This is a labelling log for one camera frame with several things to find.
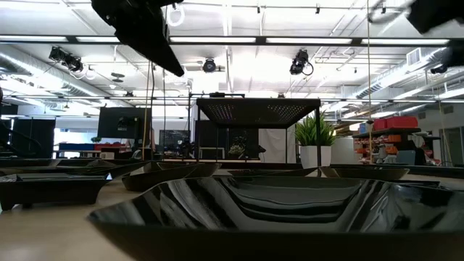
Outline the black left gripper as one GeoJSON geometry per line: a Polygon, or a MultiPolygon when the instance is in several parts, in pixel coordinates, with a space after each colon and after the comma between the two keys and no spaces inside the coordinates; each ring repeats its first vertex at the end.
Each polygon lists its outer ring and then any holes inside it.
{"type": "Polygon", "coordinates": [[[163,7],[183,0],[92,0],[91,7],[117,31],[120,43],[181,77],[184,70],[165,38],[163,7]]]}

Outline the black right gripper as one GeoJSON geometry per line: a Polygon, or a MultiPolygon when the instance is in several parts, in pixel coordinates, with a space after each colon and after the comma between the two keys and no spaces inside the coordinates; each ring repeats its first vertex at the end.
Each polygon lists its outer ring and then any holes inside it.
{"type": "Polygon", "coordinates": [[[463,24],[463,0],[415,0],[407,20],[420,34],[450,20],[463,24]]]}

